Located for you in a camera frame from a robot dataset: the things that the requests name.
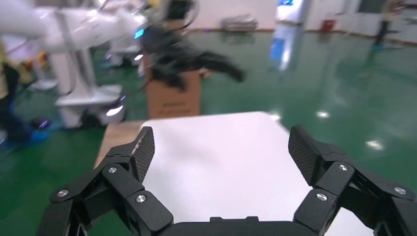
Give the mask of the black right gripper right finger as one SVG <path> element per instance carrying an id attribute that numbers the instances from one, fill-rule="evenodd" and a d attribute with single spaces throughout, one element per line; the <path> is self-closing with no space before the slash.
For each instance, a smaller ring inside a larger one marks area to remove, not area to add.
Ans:
<path id="1" fill-rule="evenodd" d="M 293 221 L 324 235 L 340 209 L 353 213 L 376 236 L 414 236 L 417 196 L 408 187 L 359 166 L 338 146 L 290 129 L 288 151 L 312 187 Z"/>

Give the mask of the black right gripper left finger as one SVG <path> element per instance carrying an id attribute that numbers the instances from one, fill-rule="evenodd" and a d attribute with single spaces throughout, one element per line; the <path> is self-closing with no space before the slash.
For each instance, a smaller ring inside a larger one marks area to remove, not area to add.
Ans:
<path id="1" fill-rule="evenodd" d="M 153 129 L 145 126 L 134 141 L 111 148 L 95 169 L 55 190 L 36 234 L 85 236 L 109 211 L 135 236 L 161 234 L 174 218 L 143 186 L 154 153 Z"/>

